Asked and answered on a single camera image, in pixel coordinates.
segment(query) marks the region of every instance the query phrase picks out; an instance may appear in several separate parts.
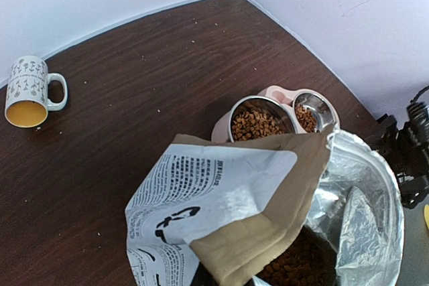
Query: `double pet bowl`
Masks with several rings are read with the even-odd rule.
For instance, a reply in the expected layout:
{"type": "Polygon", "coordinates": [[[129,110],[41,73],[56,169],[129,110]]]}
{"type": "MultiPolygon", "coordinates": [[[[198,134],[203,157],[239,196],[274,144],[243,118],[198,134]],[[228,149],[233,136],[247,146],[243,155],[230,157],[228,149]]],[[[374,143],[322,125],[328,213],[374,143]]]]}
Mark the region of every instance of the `double pet bowl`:
{"type": "Polygon", "coordinates": [[[297,106],[311,111],[316,119],[316,130],[321,131],[331,123],[340,123],[333,105],[314,90],[286,90],[280,86],[270,86],[258,95],[247,96],[239,100],[214,126],[212,142],[233,142],[233,120],[243,112],[257,110],[271,115],[284,133],[306,133],[295,113],[297,106]]]}

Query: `stainless steel bowl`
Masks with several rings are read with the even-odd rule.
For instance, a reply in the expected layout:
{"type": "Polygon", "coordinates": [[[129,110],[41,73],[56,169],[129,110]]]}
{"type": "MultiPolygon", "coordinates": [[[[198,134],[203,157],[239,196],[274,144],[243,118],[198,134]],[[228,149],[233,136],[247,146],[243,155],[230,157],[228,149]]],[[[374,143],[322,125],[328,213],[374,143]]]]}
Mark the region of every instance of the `stainless steel bowl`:
{"type": "Polygon", "coordinates": [[[277,126],[284,133],[296,133],[294,122],[289,112],[282,105],[268,97],[254,95],[242,98],[231,109],[228,122],[228,136],[231,142],[234,142],[232,134],[233,120],[246,111],[258,111],[272,116],[277,126]]]}
{"type": "Polygon", "coordinates": [[[311,92],[304,92],[299,94],[292,103],[292,108],[295,111],[296,106],[302,105],[306,109],[309,109],[316,119],[317,126],[316,130],[321,131],[325,126],[336,122],[334,119],[334,113],[331,111],[330,107],[324,101],[323,98],[317,94],[311,92]]]}

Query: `kibble in bag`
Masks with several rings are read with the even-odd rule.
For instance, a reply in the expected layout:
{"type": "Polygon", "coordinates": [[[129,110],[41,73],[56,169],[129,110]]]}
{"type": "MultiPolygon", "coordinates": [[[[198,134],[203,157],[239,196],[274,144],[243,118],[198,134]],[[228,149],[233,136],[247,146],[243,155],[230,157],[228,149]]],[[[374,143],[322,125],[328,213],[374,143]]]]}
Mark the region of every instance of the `kibble in bag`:
{"type": "Polygon", "coordinates": [[[178,135],[125,211],[137,284],[189,286],[199,262],[220,286],[246,284],[300,233],[332,130],[224,145],[178,135]]]}

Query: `silver foil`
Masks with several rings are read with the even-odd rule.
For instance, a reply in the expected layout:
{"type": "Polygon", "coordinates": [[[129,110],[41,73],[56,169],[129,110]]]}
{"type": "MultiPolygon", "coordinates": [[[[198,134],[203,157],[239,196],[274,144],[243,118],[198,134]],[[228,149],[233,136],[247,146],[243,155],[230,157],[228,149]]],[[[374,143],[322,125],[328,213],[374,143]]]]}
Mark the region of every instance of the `silver foil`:
{"type": "Polygon", "coordinates": [[[404,247],[395,175],[356,135],[336,129],[330,145],[305,226],[335,250],[337,285],[395,285],[404,247]]]}

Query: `wooden table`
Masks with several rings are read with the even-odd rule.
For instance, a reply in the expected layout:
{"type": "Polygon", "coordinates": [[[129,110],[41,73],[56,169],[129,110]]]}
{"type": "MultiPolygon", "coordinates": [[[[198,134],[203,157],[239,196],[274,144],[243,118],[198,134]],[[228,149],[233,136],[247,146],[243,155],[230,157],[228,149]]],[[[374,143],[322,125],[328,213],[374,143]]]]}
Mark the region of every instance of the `wooden table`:
{"type": "MultiPolygon", "coordinates": [[[[176,133],[210,139],[234,102],[269,85],[323,93],[342,128],[361,136],[376,126],[329,70],[245,0],[145,17],[48,65],[68,81],[67,107],[40,130],[0,118],[2,285],[133,285],[124,209],[134,191],[176,133]]],[[[52,99],[58,91],[53,84],[52,99]]]]}

